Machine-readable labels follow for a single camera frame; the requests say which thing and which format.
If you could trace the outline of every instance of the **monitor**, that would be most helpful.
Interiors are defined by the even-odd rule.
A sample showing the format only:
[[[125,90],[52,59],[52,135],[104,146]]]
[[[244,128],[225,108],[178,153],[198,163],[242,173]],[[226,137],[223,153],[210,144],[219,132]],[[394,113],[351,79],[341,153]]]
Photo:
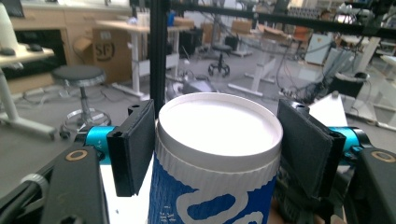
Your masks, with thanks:
[[[0,0],[9,17],[24,17],[21,0]]]

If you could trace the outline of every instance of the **white machine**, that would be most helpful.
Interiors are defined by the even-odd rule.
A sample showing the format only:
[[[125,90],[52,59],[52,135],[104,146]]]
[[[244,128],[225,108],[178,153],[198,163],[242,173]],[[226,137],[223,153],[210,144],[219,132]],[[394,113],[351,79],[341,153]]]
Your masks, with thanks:
[[[305,54],[305,61],[308,63],[323,64],[332,43],[332,34],[313,34],[309,42],[308,50]]]

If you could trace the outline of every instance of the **round stool seat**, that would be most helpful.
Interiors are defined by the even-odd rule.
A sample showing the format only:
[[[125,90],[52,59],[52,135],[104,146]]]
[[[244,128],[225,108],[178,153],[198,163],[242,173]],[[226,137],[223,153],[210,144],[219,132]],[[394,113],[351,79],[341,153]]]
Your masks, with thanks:
[[[233,50],[233,48],[231,48],[228,45],[213,45],[212,46],[213,50],[217,50],[217,51],[221,51],[221,52],[226,52],[229,53]]]
[[[55,83],[74,87],[93,86],[106,80],[103,69],[90,65],[61,66],[51,75]]]

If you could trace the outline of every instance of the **cardboard box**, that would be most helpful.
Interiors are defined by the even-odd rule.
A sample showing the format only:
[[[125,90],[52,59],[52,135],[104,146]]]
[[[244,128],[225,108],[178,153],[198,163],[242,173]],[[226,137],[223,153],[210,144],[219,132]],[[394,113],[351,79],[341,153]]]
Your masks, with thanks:
[[[187,26],[187,27],[193,29],[195,26],[195,23],[193,20],[190,20],[190,19],[186,19],[186,18],[182,18],[182,17],[175,17],[174,25],[175,26]]]
[[[130,35],[117,29],[93,28],[92,36],[93,64],[106,71],[106,83],[131,80]]]
[[[213,23],[201,23],[201,29],[204,30],[203,34],[203,43],[210,44],[212,42],[212,30],[213,30]],[[218,37],[220,38],[220,28],[218,29]]]
[[[288,36],[281,30],[273,29],[269,26],[259,24],[258,29],[262,32],[262,38],[267,40],[275,40],[277,42],[286,41]]]
[[[86,36],[82,36],[73,45],[73,49],[84,64],[93,64],[93,48],[92,40]]]
[[[252,21],[234,20],[231,25],[231,32],[234,34],[249,35]]]

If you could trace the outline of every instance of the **sf logo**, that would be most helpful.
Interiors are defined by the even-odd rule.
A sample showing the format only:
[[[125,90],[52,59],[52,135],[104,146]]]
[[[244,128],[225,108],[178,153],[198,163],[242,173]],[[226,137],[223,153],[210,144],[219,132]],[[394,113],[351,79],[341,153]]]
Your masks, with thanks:
[[[99,62],[110,61],[115,52],[116,48],[114,43],[101,43],[95,45],[95,54]]]

